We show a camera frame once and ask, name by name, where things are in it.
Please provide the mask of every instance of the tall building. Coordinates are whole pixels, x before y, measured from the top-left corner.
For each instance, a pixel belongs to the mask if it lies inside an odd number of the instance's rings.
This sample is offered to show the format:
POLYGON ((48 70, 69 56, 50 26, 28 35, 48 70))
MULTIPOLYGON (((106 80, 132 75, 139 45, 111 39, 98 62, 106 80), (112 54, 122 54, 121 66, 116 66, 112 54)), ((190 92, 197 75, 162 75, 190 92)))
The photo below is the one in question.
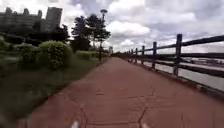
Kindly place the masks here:
POLYGON ((46 15, 46 26, 45 26, 47 31, 52 31, 54 30, 55 27, 60 25, 61 15, 62 15, 61 8, 55 8, 55 7, 48 8, 46 15))
POLYGON ((47 16, 42 19, 42 11, 39 10, 37 15, 30 14, 28 9, 24 9, 23 13, 13 12, 7 7, 4 13, 0 13, 0 25, 26 25, 32 28, 35 22, 41 23, 41 31, 53 31, 55 27, 60 25, 62 9, 51 7, 48 8, 47 16))

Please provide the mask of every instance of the fence rail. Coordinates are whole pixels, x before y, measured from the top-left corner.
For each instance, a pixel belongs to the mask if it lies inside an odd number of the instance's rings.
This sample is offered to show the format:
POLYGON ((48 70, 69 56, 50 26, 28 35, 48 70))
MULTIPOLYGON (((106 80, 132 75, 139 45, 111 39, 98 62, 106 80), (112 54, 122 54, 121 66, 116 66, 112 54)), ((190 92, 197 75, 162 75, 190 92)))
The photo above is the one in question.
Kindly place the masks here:
POLYGON ((190 59, 190 61, 186 60, 186 58, 198 58, 198 59, 204 58, 208 60, 209 59, 224 59, 224 53, 181 53, 182 47, 208 44, 208 43, 216 43, 221 41, 224 41, 224 35, 183 42, 182 34, 178 34, 175 44, 157 47, 157 42, 153 42, 152 48, 146 49, 145 46, 142 46, 141 50, 138 50, 137 48, 131 49, 130 51, 127 51, 125 53, 118 54, 118 56, 134 63, 137 63, 137 61, 140 60, 141 65, 144 65, 144 62, 151 62, 152 66, 149 68, 154 70, 158 70, 155 68, 156 64, 173 67, 172 74, 174 76, 178 76, 179 69, 186 69, 193 72, 198 72, 202 74, 224 78, 224 70, 220 71, 215 69, 208 69, 208 68, 205 68, 205 66, 199 67, 198 65, 200 65, 200 63, 195 64, 195 61, 193 61, 192 59, 190 59), (168 48, 175 48, 175 53, 174 54, 157 54, 157 50, 168 49, 168 48), (148 51, 152 51, 152 54, 145 54, 148 51))

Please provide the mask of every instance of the paved path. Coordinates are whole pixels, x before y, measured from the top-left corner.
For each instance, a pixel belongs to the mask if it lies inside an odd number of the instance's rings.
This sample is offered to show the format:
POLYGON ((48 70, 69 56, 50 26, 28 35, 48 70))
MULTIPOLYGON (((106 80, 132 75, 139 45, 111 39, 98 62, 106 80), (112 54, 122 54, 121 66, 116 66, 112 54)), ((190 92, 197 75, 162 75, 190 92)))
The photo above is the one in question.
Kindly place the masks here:
POLYGON ((72 128, 75 122, 79 128, 224 128, 224 104, 112 58, 26 122, 27 128, 72 128))

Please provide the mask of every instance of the lawn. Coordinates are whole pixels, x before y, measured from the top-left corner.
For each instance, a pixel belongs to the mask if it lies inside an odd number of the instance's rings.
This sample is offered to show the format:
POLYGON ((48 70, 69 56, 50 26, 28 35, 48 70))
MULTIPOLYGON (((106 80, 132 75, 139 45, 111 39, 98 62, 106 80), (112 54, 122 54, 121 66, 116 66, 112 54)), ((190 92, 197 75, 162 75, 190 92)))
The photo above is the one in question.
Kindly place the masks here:
POLYGON ((73 55, 71 66, 63 70, 22 70, 17 62, 0 59, 0 116, 10 120, 26 116, 47 97, 82 78, 98 64, 96 59, 80 60, 73 55))

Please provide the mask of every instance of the lamp post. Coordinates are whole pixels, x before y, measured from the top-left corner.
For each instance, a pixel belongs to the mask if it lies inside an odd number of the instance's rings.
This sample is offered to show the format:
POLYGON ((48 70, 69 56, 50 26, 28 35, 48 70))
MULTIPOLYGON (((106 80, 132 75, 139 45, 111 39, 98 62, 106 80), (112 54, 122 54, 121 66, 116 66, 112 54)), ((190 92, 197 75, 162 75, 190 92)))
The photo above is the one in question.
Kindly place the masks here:
MULTIPOLYGON (((101 9, 100 12, 102 14, 101 32, 103 32, 104 17, 105 17, 105 14, 107 13, 107 10, 106 9, 101 9)), ((100 49, 99 49, 99 61, 102 60, 102 43, 103 43, 103 39, 101 37, 100 49)))

